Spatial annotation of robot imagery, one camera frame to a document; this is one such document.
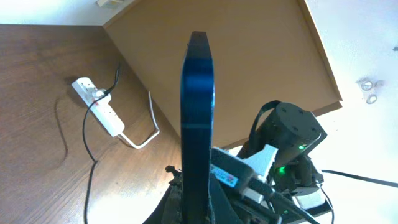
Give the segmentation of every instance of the green led indicator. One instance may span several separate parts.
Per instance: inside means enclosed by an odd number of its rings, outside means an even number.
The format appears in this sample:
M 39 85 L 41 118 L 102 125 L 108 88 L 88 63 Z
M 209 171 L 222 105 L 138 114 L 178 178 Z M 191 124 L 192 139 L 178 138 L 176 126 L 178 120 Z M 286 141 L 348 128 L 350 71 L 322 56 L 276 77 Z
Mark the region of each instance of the green led indicator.
M 285 175 L 286 174 L 285 168 L 286 168 L 286 166 L 283 166 L 283 167 L 279 168 L 279 174 L 280 175 Z

